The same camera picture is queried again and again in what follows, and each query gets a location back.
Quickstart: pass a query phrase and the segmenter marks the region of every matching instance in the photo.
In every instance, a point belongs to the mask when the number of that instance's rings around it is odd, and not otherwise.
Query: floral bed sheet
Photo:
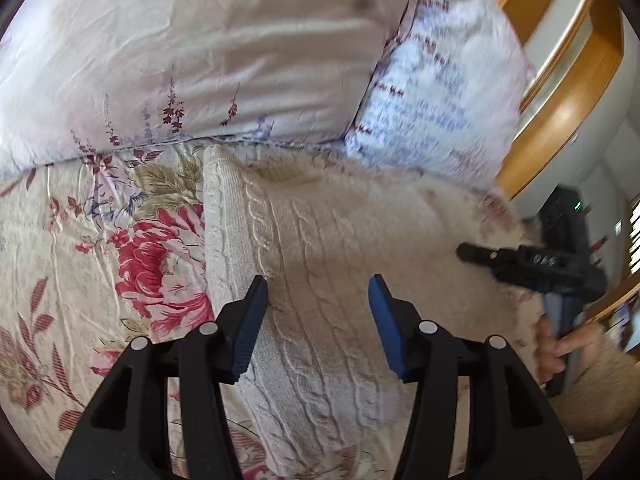
[[[202,161],[209,139],[99,155],[0,180],[0,406],[53,474],[82,410],[128,342],[184,336],[213,319],[207,295]],[[237,145],[236,155],[277,164],[277,148]],[[319,153],[318,164],[354,162]],[[475,194],[418,173],[425,200],[470,241],[526,240],[498,194]],[[514,322],[532,344],[537,296],[512,290]],[[232,387],[223,391],[246,480],[272,478],[265,452]],[[174,470],[187,476],[178,384],[169,385]],[[390,478],[406,422],[326,458],[308,478]]]

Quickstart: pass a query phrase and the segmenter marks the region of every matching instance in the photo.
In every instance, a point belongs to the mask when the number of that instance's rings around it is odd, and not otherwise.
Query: beige knitted garment
[[[316,168],[305,153],[252,170],[221,146],[207,153],[204,179],[214,309],[244,296],[256,274],[269,283],[270,309],[237,387],[276,474],[308,471],[410,413],[414,389],[389,370],[370,314],[373,274],[456,336],[520,337],[507,289],[457,260],[465,233],[429,206],[419,182]],[[531,362],[532,346],[514,347]]]

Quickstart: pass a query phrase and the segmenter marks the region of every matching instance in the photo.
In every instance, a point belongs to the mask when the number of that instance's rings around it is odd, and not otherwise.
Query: screw
[[[496,350],[502,350],[503,348],[505,348],[505,346],[507,346],[507,342],[502,336],[499,335],[492,335],[489,338],[489,344]]]
[[[198,330],[202,335],[213,335],[218,331],[218,325],[213,321],[207,321],[201,324]]]
[[[135,338],[131,342],[131,348],[133,348],[134,350],[142,350],[143,348],[146,348],[146,345],[148,344],[149,344],[149,339],[147,339],[144,336],[140,336]]]
[[[418,325],[418,330],[423,334],[435,334],[438,326],[433,321],[423,321]]]

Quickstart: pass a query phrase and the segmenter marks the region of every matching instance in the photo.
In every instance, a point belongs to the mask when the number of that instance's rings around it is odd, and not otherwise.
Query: pillowcase
[[[192,137],[340,137],[415,1],[26,0],[0,42],[0,177]]]
[[[376,68],[347,152],[490,189],[531,75],[493,0],[419,0],[410,33]]]

